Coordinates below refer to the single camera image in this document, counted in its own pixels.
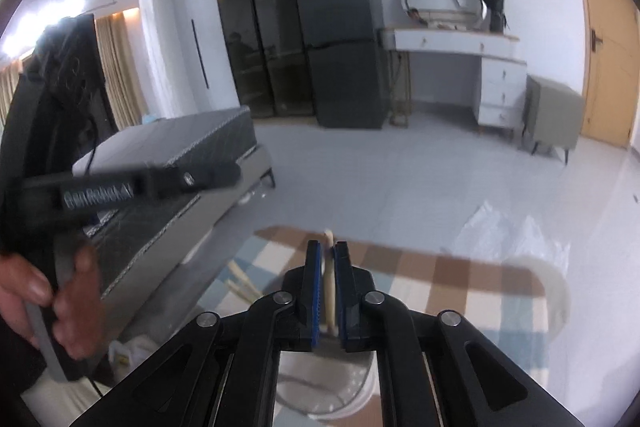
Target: gray tile floor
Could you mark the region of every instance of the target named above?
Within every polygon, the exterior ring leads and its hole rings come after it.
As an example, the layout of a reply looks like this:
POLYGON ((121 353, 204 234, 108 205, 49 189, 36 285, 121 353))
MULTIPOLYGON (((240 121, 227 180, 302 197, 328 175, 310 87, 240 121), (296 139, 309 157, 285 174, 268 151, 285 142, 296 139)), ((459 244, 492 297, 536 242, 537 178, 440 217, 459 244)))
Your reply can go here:
POLYGON ((331 228, 396 247, 450 247, 485 200, 514 219, 527 214, 571 243, 569 324, 553 341, 549 391, 587 425, 613 425, 640 389, 640 162, 581 139, 564 166, 530 156, 501 132, 476 133, 470 113, 416 113, 408 130, 324 130, 257 124, 278 181, 216 225, 126 335, 162 341, 254 230, 331 228))

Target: white drawer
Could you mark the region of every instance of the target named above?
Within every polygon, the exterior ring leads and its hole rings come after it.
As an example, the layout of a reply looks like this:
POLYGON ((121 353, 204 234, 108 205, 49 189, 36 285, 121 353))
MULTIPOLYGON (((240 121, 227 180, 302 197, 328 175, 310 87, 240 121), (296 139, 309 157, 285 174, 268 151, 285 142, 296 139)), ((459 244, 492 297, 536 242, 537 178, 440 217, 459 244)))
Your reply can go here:
POLYGON ((526 62, 482 58, 482 83, 527 85, 526 62))
POLYGON ((499 107, 524 107, 525 84, 483 82, 480 103, 499 107))
POLYGON ((481 105, 478 108, 478 125, 515 129, 522 123, 522 109, 519 107, 494 107, 481 105))
POLYGON ((413 28, 386 32, 393 32, 393 37, 383 33, 382 45, 385 48, 409 52, 460 53, 513 58, 518 43, 517 39, 508 36, 473 31, 413 28))

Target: door frame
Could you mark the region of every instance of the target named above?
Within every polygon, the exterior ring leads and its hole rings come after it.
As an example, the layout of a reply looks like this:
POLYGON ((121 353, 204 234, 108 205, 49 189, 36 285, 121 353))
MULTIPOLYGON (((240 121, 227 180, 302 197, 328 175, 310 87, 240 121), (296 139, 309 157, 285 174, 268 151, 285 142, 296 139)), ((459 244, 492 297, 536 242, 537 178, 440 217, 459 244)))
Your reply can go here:
MULTIPOLYGON (((584 115, 582 117, 582 127, 580 128, 580 134, 582 134, 584 130, 584 126, 587 121, 587 98, 590 88, 590 74, 591 74, 591 11, 589 8, 589 0, 582 0, 582 6, 584 8, 584 77, 582 80, 582 97, 584 98, 584 115)), ((638 18, 638 9, 636 9, 636 22, 640 21, 638 18)), ((638 76, 638 83, 640 84, 640 74, 638 76)), ((629 134, 628 141, 626 143, 626 148, 631 147, 631 140, 634 136, 634 131, 636 130, 636 121, 638 119, 638 107, 640 105, 640 101, 636 104, 636 111, 634 113, 634 124, 631 127, 631 133, 629 134)))
POLYGON ((584 78, 582 80, 582 96, 587 97, 589 87, 589 73, 591 70, 591 16, 589 12, 589 0, 582 0, 584 9, 584 78))

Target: ceiling light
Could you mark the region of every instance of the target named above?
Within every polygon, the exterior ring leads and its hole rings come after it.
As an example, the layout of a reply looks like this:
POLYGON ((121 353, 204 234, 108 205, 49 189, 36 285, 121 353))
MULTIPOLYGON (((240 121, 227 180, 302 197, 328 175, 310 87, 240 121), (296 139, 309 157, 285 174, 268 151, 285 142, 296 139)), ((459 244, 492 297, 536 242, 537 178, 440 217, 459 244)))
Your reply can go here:
POLYGON ((140 8, 129 8, 128 10, 124 10, 122 15, 124 15, 125 19, 128 19, 130 17, 137 17, 139 13, 140 8))
POLYGON ((11 58, 17 57, 20 54, 20 42, 15 35, 7 36, 4 40, 2 51, 11 58))
POLYGON ((62 17, 77 17, 84 11, 84 0, 65 0, 62 11, 62 17))
POLYGON ((42 19, 35 13, 27 13, 22 17, 16 31, 16 36, 22 47, 34 46, 45 27, 42 19))
POLYGON ((62 4, 58 2, 50 2, 38 12, 38 17, 45 26, 56 24, 64 16, 64 8, 62 4))
POLYGON ((37 14, 28 12, 18 22, 15 32, 6 36, 2 50, 11 58, 18 57, 36 45, 47 26, 56 24, 64 17, 76 17, 83 11, 84 0, 64 0, 48 3, 37 14))

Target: wooden door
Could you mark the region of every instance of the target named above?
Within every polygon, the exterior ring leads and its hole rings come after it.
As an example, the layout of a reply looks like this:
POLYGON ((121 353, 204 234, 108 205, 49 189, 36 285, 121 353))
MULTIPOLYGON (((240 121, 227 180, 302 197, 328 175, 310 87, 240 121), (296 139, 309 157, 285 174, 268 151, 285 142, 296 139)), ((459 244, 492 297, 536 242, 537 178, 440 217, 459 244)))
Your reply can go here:
POLYGON ((585 0, 586 107, 582 134, 628 147, 638 107, 640 34, 632 0, 585 0))

